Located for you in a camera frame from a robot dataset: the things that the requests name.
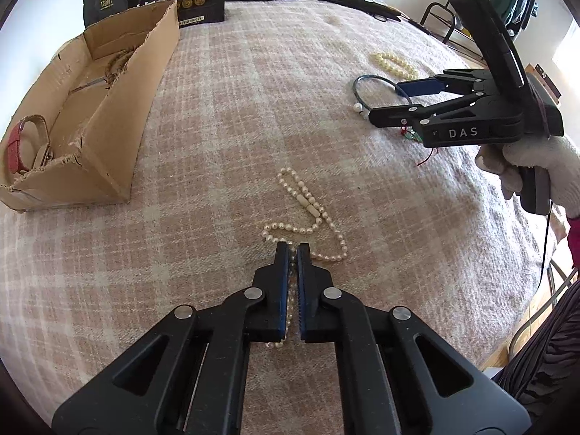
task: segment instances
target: pink sleeve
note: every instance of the pink sleeve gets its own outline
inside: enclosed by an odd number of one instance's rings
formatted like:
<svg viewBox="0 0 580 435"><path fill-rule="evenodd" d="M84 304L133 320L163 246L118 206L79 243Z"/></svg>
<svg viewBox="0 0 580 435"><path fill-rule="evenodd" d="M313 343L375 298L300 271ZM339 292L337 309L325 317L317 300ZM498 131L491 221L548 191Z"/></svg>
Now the pink sleeve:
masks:
<svg viewBox="0 0 580 435"><path fill-rule="evenodd" d="M568 234L568 247L572 252L572 260L575 267L580 266L580 218L568 219L570 232Z"/></svg>

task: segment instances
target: gloved hand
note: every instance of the gloved hand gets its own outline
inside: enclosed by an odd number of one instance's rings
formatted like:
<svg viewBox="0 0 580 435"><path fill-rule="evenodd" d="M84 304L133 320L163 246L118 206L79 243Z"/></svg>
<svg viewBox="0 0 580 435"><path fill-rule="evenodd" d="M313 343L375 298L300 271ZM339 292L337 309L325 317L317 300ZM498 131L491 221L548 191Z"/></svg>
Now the gloved hand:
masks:
<svg viewBox="0 0 580 435"><path fill-rule="evenodd" d="M545 168L550 174L552 201L563 206L569 218L580 217L580 152L568 137L525 136L513 144L483 145L475 163L500 176L505 199L522 190L517 167Z"/></svg>

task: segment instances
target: striped cloth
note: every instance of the striped cloth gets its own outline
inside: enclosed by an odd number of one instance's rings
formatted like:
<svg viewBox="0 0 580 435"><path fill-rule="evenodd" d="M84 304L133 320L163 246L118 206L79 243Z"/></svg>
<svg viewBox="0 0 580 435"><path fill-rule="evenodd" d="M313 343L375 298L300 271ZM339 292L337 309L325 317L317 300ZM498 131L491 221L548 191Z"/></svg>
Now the striped cloth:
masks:
<svg viewBox="0 0 580 435"><path fill-rule="evenodd" d="M300 172L349 241L335 285L406 305L474 363L538 287L545 222L505 202L476 147L428 150L354 113L351 85L393 51L419 76L465 64L406 23L319 1L228 3L182 29L153 102L128 204L0 207L0 357L31 405L57 406L173 307L221 302L273 259L259 234L311 223L276 180ZM369 82L370 104L399 104ZM433 103L443 96L418 98ZM312 247L336 253L326 233ZM550 235L549 250L553 248ZM341 433L331 345L252 347L245 434Z"/></svg>

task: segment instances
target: metal rivet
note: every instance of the metal rivet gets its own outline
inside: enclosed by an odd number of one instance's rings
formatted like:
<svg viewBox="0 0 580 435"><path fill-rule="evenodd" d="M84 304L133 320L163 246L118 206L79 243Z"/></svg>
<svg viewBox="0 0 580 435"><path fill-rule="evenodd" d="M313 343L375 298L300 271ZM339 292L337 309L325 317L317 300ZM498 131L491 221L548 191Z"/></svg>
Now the metal rivet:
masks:
<svg viewBox="0 0 580 435"><path fill-rule="evenodd" d="M408 321L411 318L411 311L399 306L393 309L393 317L398 321Z"/></svg>
<svg viewBox="0 0 580 435"><path fill-rule="evenodd" d="M179 306L173 312L178 319L189 319L193 315L193 308L191 306Z"/></svg>
<svg viewBox="0 0 580 435"><path fill-rule="evenodd" d="M327 287L323 292L324 296L329 299L338 299L342 296L342 291L337 287Z"/></svg>
<svg viewBox="0 0 580 435"><path fill-rule="evenodd" d="M262 290L259 287L249 287L244 291L244 296L248 299L260 299L262 294Z"/></svg>

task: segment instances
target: black cable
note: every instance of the black cable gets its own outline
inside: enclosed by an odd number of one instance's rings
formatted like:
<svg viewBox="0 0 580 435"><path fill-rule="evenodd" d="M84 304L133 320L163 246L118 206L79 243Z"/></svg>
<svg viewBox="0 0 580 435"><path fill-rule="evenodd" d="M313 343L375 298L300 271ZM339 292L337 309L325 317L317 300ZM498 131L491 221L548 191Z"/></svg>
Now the black cable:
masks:
<svg viewBox="0 0 580 435"><path fill-rule="evenodd" d="M390 86L394 87L396 94L398 94L399 96L402 96L403 98L405 98L407 100L407 103L408 104L413 104L413 101L411 101L411 97L407 93L405 93L403 91L403 89L401 87L399 87L395 82L392 82L388 78L381 77L379 75L361 75L353 83L353 93L355 94L355 97L357 98L357 101L360 104L362 104L363 108L365 108L366 110L370 111L370 110L372 110L372 108L368 104L366 104L363 101L363 99L360 97L359 90L358 90L358 85L359 85L359 82L361 82L363 80L369 80L369 79L382 80L383 82L387 82Z"/></svg>

